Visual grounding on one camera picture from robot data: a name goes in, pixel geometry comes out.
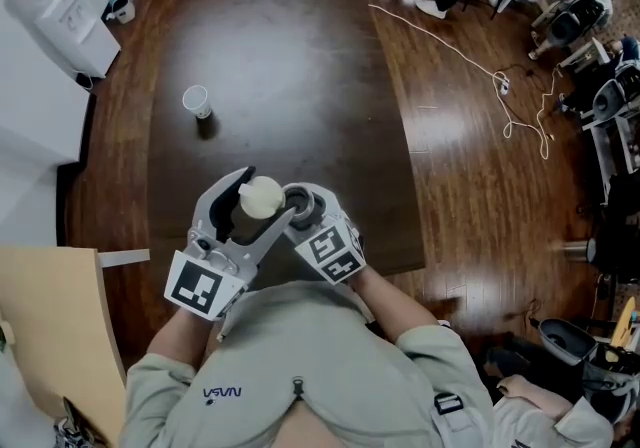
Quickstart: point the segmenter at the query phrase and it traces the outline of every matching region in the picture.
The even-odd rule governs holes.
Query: wooden floor
[[[490,21],[491,9],[473,4],[439,21],[420,14],[414,0],[369,1],[433,31],[486,69],[509,68],[506,101],[514,117],[535,122],[555,61],[554,54],[535,65],[527,60],[530,14],[509,9]],[[176,4],[136,0],[136,20],[114,27],[123,52],[96,87],[89,162],[67,203],[70,245],[102,251],[149,246],[151,111]],[[370,15],[411,152],[426,259],[424,270],[394,282],[449,318],[467,339],[508,329],[532,336],[522,312],[534,299],[541,304],[539,318],[588,314],[594,271],[554,251],[559,241],[585,237],[590,229],[575,214],[586,197],[586,150],[576,127],[562,114],[545,114],[554,140],[543,161],[532,130],[514,128],[510,139],[503,137],[506,116],[489,77],[406,24],[373,9]],[[571,89],[566,80],[558,86]],[[170,307],[148,264],[106,269],[105,280],[118,346],[130,363]]]

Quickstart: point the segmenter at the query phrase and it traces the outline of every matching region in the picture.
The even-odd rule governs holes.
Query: brown table
[[[182,0],[169,26],[149,157],[159,287],[200,194],[248,165],[333,190],[381,273],[424,266],[407,143],[365,0]],[[181,106],[193,84],[212,99],[205,122]],[[267,256],[258,286],[308,276],[287,244]]]

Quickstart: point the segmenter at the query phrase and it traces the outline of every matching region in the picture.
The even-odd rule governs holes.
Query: forearm
[[[393,343],[405,332],[422,325],[438,325],[424,306],[393,286],[371,267],[351,279],[354,291],[367,305]]]
[[[198,368],[211,327],[211,322],[180,308],[151,340],[147,352]]]
[[[530,382],[524,385],[521,396],[556,421],[563,418],[573,407],[571,402],[560,395],[556,395]]]

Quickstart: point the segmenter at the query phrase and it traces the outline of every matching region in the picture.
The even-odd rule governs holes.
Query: paper cup
[[[211,115],[211,103],[209,103],[209,93],[201,85],[192,85],[182,95],[182,104],[189,112],[199,119],[204,119]]]

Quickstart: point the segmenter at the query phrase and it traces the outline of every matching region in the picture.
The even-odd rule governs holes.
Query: zipper pull
[[[293,394],[296,395],[296,400],[302,400],[302,394],[304,393],[304,389],[302,389],[303,385],[304,381],[302,377],[293,378]]]

